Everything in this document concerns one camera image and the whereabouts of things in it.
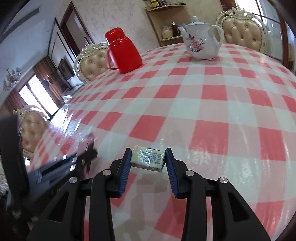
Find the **soap wrapper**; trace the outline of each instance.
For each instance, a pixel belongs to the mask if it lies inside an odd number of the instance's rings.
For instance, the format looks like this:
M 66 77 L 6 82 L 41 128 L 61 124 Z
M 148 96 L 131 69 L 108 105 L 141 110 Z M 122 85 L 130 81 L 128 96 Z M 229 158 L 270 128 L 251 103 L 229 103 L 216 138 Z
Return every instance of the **soap wrapper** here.
M 133 167 L 161 172 L 164 166 L 165 152 L 142 146 L 135 146 L 131 157 Z

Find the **curtain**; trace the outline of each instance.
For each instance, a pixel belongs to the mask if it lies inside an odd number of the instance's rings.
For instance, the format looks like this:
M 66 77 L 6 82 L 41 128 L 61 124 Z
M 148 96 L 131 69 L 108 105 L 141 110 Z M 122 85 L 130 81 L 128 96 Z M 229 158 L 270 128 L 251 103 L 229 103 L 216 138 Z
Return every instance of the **curtain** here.
M 232 9 L 232 7 L 237 7 L 235 0 L 220 0 L 222 4 L 223 11 Z
M 26 101 L 20 96 L 20 94 L 13 89 L 9 96 L 7 97 L 6 101 L 4 102 L 7 110 L 12 114 L 14 110 L 21 109 L 25 105 L 27 105 Z
M 61 80 L 57 74 L 57 68 L 47 55 L 38 64 L 33 67 L 36 77 L 41 81 L 42 85 L 53 99 L 55 104 L 60 108 L 64 105 L 61 98 L 62 90 L 60 88 Z

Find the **teapot handle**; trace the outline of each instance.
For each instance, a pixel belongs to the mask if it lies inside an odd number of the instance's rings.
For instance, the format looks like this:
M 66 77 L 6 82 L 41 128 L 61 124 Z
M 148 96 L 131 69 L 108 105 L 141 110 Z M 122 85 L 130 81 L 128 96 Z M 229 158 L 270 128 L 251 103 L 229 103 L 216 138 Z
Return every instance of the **teapot handle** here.
M 216 47 L 216 53 L 218 54 L 219 52 L 219 49 L 224 41 L 224 30 L 222 27 L 218 26 L 218 25 L 212 25 L 209 29 L 209 33 L 215 38 L 215 35 L 214 35 L 214 28 L 217 28 L 218 30 L 218 33 L 220 35 L 220 42 L 218 43 L 218 46 Z

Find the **textured wall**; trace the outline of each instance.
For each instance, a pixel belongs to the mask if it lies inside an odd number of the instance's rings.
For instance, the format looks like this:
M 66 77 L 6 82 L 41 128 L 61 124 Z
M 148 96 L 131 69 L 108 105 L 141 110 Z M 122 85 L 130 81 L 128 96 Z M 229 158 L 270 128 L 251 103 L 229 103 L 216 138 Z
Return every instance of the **textured wall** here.
M 60 23 L 71 1 L 63 0 L 57 20 Z M 105 42 L 104 34 L 115 27 L 121 27 L 136 45 L 139 52 L 159 47 L 156 35 L 145 13 L 148 2 L 143 0 L 73 0 L 84 25 L 95 43 Z M 191 16 L 201 21 L 216 23 L 222 12 L 219 0 L 183 0 Z

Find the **table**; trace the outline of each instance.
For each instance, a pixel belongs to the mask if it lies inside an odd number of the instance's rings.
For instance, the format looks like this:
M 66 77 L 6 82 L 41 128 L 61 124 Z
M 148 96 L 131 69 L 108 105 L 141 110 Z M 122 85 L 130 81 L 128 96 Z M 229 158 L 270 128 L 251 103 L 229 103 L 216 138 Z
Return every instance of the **table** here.
M 72 89 L 67 91 L 66 93 L 63 93 L 61 95 L 61 98 L 63 99 L 65 104 L 68 103 L 70 101 L 70 99 L 72 99 L 72 96 L 76 93 L 76 91 L 79 90 L 83 86 L 84 86 L 84 84 L 77 85 L 75 87 L 72 87 Z
M 230 44 L 208 62 L 192 59 L 183 44 L 142 58 L 139 69 L 108 70 L 82 87 L 51 121 L 30 168 L 74 153 L 90 132 L 99 153 L 90 177 L 126 147 L 171 147 L 204 178 L 228 178 L 275 240 L 296 211 L 296 77 Z M 111 203 L 117 240 L 180 240 L 186 200 L 173 197 L 166 167 L 132 167 L 124 198 Z

